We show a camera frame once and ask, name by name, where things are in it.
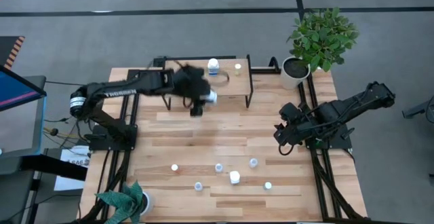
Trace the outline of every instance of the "white flower pot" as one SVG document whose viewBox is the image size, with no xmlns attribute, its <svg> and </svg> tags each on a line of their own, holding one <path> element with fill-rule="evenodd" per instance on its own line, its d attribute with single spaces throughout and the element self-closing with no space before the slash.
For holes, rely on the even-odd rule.
<svg viewBox="0 0 434 224">
<path fill-rule="evenodd" d="M 149 193 L 143 191 L 143 195 L 148 199 L 148 204 L 144 208 L 144 210 L 140 213 L 140 216 L 144 214 L 148 214 L 154 208 L 154 199 L 149 195 Z"/>
<path fill-rule="evenodd" d="M 309 76 L 309 74 L 311 73 L 311 68 L 308 65 L 308 67 L 307 67 L 307 69 L 308 69 L 307 74 L 304 77 L 302 77 L 302 78 L 295 78 L 295 77 L 292 77 L 291 75 L 287 74 L 285 72 L 284 65 L 285 65 L 286 62 L 289 62 L 293 58 L 296 58 L 296 57 L 295 56 L 291 56 L 291 57 L 286 58 L 282 62 L 282 66 L 281 66 L 280 82 L 281 82 L 283 88 L 288 89 L 288 90 L 295 89 L 298 86 L 298 84 L 300 82 L 302 82 L 304 79 L 306 79 Z"/>
</svg>

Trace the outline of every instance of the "wooden table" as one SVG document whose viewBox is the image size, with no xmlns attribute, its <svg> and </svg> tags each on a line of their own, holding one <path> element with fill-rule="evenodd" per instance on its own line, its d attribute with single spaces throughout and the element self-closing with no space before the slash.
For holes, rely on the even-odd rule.
<svg viewBox="0 0 434 224">
<path fill-rule="evenodd" d="M 110 81 L 125 79 L 127 70 L 112 69 Z M 336 99 L 330 73 L 317 71 L 313 80 L 319 103 Z M 204 109 L 203 117 L 193 119 L 183 108 L 181 98 L 174 98 L 172 110 L 167 111 L 161 98 L 140 97 L 139 135 L 127 183 L 137 180 L 155 198 L 153 211 L 142 221 L 321 220 L 309 151 L 297 146 L 289 156 L 281 156 L 273 138 L 273 126 L 281 122 L 278 111 L 287 102 L 300 102 L 298 90 L 284 90 L 278 75 L 253 75 L 253 86 L 255 96 L 249 109 L 241 102 L 242 97 L 223 96 L 217 106 Z M 106 99 L 103 109 L 119 117 L 121 101 Z M 94 204 L 105 154 L 95 152 L 90 160 L 81 198 L 82 213 Z M 110 157 L 101 189 L 106 185 Z M 259 161 L 255 169 L 249 168 L 252 157 Z M 339 149 L 330 150 L 330 159 L 337 188 L 359 214 L 366 216 L 353 160 Z M 214 172 L 217 163 L 224 166 L 221 174 Z M 172 164 L 179 165 L 179 172 L 171 171 Z M 232 170 L 241 174 L 236 186 L 230 184 Z M 193 189 L 197 181 L 204 186 L 202 192 Z M 272 190 L 262 188 L 266 181 L 273 184 Z M 327 187 L 325 194 L 332 216 Z"/>
</svg>

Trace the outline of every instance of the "computer screen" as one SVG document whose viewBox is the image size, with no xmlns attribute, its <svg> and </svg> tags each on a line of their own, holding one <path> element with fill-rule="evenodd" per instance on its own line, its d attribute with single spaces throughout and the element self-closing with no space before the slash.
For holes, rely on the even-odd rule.
<svg viewBox="0 0 434 224">
<path fill-rule="evenodd" d="M 14 72 L 0 67 L 0 111 L 46 96 L 46 93 Z"/>
</svg>

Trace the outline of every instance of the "black stand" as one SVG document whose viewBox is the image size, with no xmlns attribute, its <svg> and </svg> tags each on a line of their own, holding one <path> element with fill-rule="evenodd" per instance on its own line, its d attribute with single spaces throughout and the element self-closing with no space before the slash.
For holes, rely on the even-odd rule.
<svg viewBox="0 0 434 224">
<path fill-rule="evenodd" d="M 31 155 L 21 157 L 20 170 L 37 170 L 70 179 L 84 181 L 87 168 L 69 162 L 63 162 L 46 155 Z"/>
</svg>

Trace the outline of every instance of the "paper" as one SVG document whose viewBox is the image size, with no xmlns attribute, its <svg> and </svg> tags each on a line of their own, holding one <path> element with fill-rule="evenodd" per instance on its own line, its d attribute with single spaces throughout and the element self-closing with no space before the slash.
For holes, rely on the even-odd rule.
<svg viewBox="0 0 434 224">
<path fill-rule="evenodd" d="M 60 160 L 88 168 L 90 158 L 87 153 L 89 153 L 88 146 L 74 146 L 69 150 L 63 149 Z M 84 181 L 57 176 L 54 191 L 83 189 L 83 187 Z"/>
</svg>

